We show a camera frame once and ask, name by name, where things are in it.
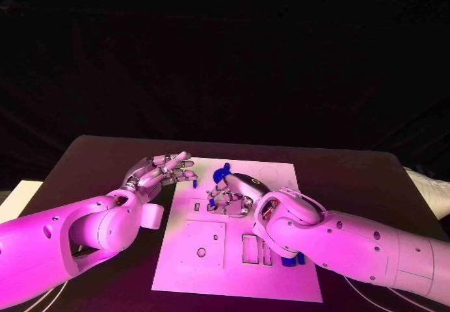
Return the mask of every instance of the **dark tabletop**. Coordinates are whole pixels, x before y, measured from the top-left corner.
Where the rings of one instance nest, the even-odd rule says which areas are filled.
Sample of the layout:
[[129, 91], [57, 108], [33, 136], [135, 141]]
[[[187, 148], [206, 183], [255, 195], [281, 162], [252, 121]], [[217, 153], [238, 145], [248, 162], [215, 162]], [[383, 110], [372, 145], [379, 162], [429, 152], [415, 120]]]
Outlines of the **dark tabletop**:
[[[328, 210], [448, 240], [395, 156], [375, 151], [80, 136], [23, 215], [106, 194], [119, 186], [124, 173], [138, 159], [181, 151], [194, 157], [292, 163], [301, 192]], [[173, 192], [174, 186], [164, 187], [153, 201], [164, 206], [160, 230], [140, 229], [131, 247], [67, 282], [47, 311], [380, 311], [360, 298], [343, 277], [320, 267], [321, 304], [151, 291]], [[421, 311], [385, 288], [353, 283], [360, 292], [393, 311]], [[59, 288], [37, 308], [47, 305]], [[10, 311], [23, 311], [34, 301]]]

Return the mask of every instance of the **blue object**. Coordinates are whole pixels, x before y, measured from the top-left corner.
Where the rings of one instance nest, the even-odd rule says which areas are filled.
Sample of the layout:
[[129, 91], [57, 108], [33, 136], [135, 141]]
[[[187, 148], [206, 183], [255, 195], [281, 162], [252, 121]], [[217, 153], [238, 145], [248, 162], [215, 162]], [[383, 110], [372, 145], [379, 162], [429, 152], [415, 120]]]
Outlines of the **blue object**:
[[281, 264], [284, 267], [294, 267], [297, 264], [295, 264], [295, 257], [294, 258], [284, 258], [281, 257]]
[[300, 265], [303, 265], [305, 262], [304, 262], [304, 254], [301, 252], [297, 253], [297, 262]]
[[217, 184], [225, 176], [229, 174], [229, 163], [225, 162], [223, 167], [213, 172], [213, 182]]

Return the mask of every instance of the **robotic arm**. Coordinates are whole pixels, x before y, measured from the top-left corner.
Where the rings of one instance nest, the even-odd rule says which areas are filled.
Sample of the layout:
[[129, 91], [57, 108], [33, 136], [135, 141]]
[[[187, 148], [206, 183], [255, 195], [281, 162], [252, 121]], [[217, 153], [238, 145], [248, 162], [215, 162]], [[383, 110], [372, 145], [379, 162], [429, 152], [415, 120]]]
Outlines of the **robotic arm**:
[[[0, 224], [0, 309], [10, 307], [112, 258], [140, 226], [158, 229], [163, 207], [147, 203], [161, 186], [194, 180], [190, 155], [144, 158], [119, 189]], [[70, 243], [83, 250], [72, 254]]]
[[[223, 191], [228, 202], [216, 207]], [[243, 217], [252, 232], [285, 258], [301, 252], [320, 267], [379, 286], [409, 291], [450, 306], [450, 244], [323, 206], [300, 192], [271, 192], [262, 182], [226, 174], [210, 191], [209, 210]]]

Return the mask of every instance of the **white cloth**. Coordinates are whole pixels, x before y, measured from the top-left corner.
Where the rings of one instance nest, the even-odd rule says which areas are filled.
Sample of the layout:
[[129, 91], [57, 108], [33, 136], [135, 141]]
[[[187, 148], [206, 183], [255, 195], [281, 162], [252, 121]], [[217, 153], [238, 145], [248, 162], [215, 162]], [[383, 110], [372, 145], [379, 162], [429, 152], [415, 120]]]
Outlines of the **white cloth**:
[[434, 180], [408, 168], [405, 168], [405, 172], [419, 190], [435, 218], [440, 220], [450, 214], [450, 182]]

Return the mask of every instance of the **small blue piece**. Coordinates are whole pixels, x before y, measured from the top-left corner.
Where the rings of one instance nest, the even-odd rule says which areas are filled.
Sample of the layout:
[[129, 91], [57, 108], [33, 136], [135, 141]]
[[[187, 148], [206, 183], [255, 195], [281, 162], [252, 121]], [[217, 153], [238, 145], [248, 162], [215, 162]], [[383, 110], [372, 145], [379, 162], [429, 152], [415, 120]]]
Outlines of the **small blue piece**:
[[295, 257], [294, 258], [284, 258], [281, 257], [281, 264], [284, 267], [294, 267], [297, 264], [295, 264]]
[[229, 163], [225, 162], [223, 167], [213, 172], [213, 182], [217, 184], [229, 174]]
[[301, 252], [297, 253], [297, 262], [300, 265], [303, 265], [305, 262], [304, 262], [304, 254]]

